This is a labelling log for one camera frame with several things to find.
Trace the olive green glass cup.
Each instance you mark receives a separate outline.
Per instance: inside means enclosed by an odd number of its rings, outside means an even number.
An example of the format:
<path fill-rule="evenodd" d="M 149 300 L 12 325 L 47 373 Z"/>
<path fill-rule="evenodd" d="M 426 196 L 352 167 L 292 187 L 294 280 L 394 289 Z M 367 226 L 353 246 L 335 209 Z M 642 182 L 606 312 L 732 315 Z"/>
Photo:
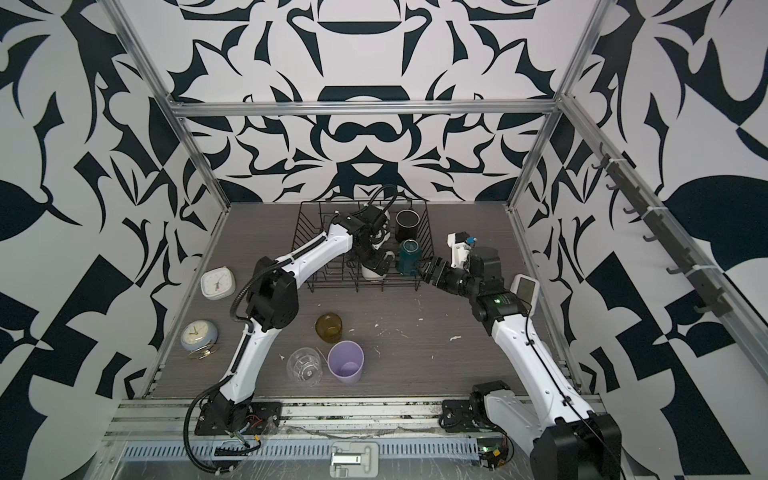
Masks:
<path fill-rule="evenodd" d="M 342 339 L 343 322 L 336 313 L 325 313 L 317 318 L 315 332 L 326 343 L 335 344 Z"/>

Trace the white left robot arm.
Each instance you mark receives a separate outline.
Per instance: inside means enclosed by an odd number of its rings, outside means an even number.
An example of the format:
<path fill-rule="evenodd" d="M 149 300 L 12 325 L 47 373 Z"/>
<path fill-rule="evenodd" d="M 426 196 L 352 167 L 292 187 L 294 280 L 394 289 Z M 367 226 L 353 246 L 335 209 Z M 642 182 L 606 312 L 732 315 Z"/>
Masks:
<path fill-rule="evenodd" d="M 247 425 L 257 378 L 277 335 L 299 312 L 300 287 L 336 258 L 350 254 L 383 275 L 392 259 L 379 243 L 386 233 L 387 207 L 371 203 L 341 212 L 318 235 L 294 251 L 261 258 L 254 274 L 235 296 L 229 315 L 244 325 L 228 368 L 214 386 L 198 395 L 203 419 L 216 433 L 239 434 Z"/>

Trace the clear glass cup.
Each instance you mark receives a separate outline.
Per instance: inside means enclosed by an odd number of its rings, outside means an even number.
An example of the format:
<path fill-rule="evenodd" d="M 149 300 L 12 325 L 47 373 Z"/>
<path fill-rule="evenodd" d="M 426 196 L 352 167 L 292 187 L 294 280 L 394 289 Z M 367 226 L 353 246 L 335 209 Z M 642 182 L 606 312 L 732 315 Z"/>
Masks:
<path fill-rule="evenodd" d="M 295 383 L 314 387 L 323 376 L 323 358 L 320 353 L 309 347 L 294 351 L 287 360 L 286 371 L 288 378 Z"/>

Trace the white mug red inside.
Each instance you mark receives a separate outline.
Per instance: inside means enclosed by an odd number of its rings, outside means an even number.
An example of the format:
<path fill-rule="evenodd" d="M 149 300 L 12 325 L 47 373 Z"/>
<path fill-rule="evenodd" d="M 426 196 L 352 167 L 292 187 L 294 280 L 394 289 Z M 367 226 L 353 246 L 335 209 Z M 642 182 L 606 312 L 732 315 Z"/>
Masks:
<path fill-rule="evenodd" d="M 375 269 L 369 269 L 362 265 L 360 267 L 362 277 L 369 282 L 383 282 L 389 273 L 394 259 L 395 253 L 392 251 L 387 251 L 384 255 L 383 262 L 379 264 Z"/>

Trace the grey wall hook rail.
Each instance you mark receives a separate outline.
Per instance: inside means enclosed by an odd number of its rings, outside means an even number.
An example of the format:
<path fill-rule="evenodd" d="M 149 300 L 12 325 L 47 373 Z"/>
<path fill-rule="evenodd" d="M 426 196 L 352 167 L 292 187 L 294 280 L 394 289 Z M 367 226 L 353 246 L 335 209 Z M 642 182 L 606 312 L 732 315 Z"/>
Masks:
<path fill-rule="evenodd" d="M 728 301 L 722 282 L 715 277 L 717 267 L 695 251 L 693 240 L 683 231 L 671 211 L 636 173 L 625 158 L 614 158 L 599 145 L 599 163 L 596 170 L 603 170 L 613 181 L 608 189 L 619 191 L 630 206 L 624 212 L 641 220 L 650 234 L 643 237 L 649 243 L 657 242 L 673 262 L 666 269 L 670 275 L 682 275 L 701 298 L 702 304 L 694 310 L 724 317 L 734 311 Z"/>

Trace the white square alarm clock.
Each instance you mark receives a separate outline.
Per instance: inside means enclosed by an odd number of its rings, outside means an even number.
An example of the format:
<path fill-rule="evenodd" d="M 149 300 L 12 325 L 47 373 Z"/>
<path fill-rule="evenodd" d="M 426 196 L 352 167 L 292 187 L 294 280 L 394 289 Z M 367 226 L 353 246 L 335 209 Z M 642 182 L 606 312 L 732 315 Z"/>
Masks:
<path fill-rule="evenodd" d="M 226 298 L 235 291 L 235 287 L 234 274 L 226 266 L 209 270 L 200 278 L 201 293 L 208 300 Z"/>

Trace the white digital thermometer display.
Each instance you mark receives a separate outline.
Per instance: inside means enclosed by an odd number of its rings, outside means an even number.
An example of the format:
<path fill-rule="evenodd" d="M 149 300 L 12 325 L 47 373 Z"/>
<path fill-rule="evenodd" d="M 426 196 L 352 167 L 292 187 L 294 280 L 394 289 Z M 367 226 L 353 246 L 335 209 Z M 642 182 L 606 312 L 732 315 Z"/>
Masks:
<path fill-rule="evenodd" d="M 540 282 L 528 275 L 517 274 L 510 291 L 527 306 L 529 313 L 533 315 L 538 303 Z"/>

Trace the black mug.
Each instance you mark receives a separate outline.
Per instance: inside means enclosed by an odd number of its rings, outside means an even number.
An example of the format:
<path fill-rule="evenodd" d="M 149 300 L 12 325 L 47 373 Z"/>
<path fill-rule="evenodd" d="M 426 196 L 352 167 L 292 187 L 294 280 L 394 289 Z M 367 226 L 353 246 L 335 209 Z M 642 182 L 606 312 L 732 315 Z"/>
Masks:
<path fill-rule="evenodd" d="M 398 244 L 406 240 L 417 240 L 421 216 L 412 209 L 403 209 L 395 216 L 395 239 Z"/>

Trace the silver latch bracket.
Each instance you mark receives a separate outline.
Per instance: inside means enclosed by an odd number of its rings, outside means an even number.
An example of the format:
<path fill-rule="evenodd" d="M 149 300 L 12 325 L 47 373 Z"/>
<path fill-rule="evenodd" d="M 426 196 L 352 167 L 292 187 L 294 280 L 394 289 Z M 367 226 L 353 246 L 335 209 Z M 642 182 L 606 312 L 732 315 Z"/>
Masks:
<path fill-rule="evenodd" d="M 329 475 L 335 479 L 374 479 L 379 473 L 379 458 L 376 442 L 335 442 L 331 445 Z"/>

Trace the cream mug dark green outside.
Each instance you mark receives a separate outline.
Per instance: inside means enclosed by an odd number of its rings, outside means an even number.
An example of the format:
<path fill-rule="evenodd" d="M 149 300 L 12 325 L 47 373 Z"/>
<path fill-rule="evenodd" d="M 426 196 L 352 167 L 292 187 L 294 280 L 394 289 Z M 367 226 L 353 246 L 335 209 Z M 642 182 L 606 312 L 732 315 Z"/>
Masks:
<path fill-rule="evenodd" d="M 422 248 L 415 239 L 404 240 L 399 247 L 396 269 L 404 276 L 418 274 L 418 265 L 422 258 Z"/>

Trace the round grey alarm clock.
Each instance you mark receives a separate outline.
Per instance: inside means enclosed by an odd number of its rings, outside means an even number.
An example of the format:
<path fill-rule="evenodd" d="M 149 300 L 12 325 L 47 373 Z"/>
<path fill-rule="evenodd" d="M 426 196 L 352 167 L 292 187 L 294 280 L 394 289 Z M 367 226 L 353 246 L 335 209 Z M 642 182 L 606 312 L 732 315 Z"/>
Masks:
<path fill-rule="evenodd" d="M 195 320 L 182 329 L 180 344 L 188 359 L 202 360 L 216 351 L 218 336 L 218 327 L 213 322 Z"/>

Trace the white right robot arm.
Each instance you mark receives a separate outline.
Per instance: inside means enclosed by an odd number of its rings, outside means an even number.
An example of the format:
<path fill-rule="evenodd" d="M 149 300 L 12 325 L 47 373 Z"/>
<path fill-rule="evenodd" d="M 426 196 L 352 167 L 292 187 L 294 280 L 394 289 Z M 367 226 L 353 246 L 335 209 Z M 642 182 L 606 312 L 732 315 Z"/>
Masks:
<path fill-rule="evenodd" d="M 478 387 L 485 422 L 522 449 L 536 479 L 622 479 L 622 433 L 576 391 L 532 323 L 539 282 L 502 276 L 497 250 L 458 246 L 451 259 L 421 261 L 421 279 L 469 301 L 474 318 L 510 361 L 531 404 L 502 386 Z"/>

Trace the lilac plastic cup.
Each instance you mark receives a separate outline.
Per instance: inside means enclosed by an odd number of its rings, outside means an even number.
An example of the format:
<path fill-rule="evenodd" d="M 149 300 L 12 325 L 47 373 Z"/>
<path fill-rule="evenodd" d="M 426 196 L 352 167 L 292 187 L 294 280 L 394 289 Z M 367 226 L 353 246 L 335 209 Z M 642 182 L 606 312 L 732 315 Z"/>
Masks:
<path fill-rule="evenodd" d="M 331 348 L 327 362 L 329 371 L 337 380 L 351 385 L 357 383 L 362 376 L 365 354 L 358 343 L 343 340 Z"/>

